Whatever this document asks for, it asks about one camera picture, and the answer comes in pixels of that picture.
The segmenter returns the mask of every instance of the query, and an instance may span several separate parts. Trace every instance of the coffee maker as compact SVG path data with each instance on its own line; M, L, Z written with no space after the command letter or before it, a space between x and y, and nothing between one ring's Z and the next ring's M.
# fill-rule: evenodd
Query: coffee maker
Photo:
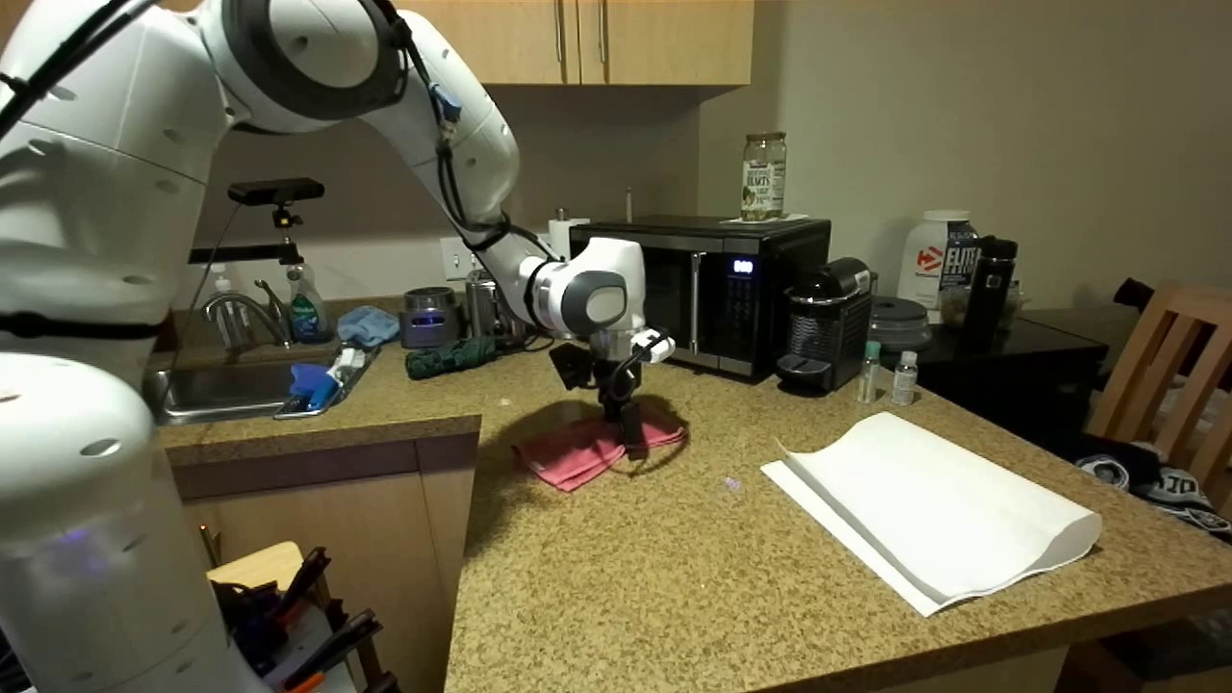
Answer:
M873 268L835 259L787 287L790 340L778 358L787 394L819 395L863 368L863 344L873 311Z

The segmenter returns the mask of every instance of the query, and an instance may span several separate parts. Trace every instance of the electrical outlet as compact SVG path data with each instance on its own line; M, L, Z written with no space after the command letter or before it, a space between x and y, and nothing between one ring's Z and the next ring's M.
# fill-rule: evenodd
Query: electrical outlet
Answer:
M479 259L464 246L464 237L441 237L441 261L447 276L467 282L479 264Z

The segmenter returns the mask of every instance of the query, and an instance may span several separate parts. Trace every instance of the pink cloth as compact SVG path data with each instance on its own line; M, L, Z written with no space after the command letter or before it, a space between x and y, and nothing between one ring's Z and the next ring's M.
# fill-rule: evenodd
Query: pink cloth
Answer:
M686 422L664 422L645 416L647 447L674 447L686 439ZM623 457L615 427L605 420L579 420L539 439L518 444L518 457L543 476L551 489L575 494L598 481L614 462Z

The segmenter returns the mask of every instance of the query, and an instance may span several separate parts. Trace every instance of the cabinet door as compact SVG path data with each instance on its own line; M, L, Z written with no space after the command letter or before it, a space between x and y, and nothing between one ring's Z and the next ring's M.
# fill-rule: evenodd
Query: cabinet door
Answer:
M253 498L188 503L193 522L221 536L221 557L242 557L269 544L324 547L328 589L346 613L374 607L380 665L401 688L441 688L447 661L442 585L423 476L366 476Z
M11 36L11 28L17 28L17 21L29 13L29 5L21 5L21 0L5 0L0 5L0 49L7 45L7 36Z
M426 14L484 85L568 85L568 0L396 0Z
M605 85L751 81L756 0L602 0L602 13Z

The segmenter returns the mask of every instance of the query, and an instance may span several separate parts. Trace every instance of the lower cabinet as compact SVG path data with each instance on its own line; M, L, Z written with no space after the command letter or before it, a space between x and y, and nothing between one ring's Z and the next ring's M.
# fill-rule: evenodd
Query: lower cabinet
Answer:
M380 619L374 643L401 688L442 688L447 676L471 476L474 439L179 470L188 522L211 539L217 563L285 539L324 547L330 595Z

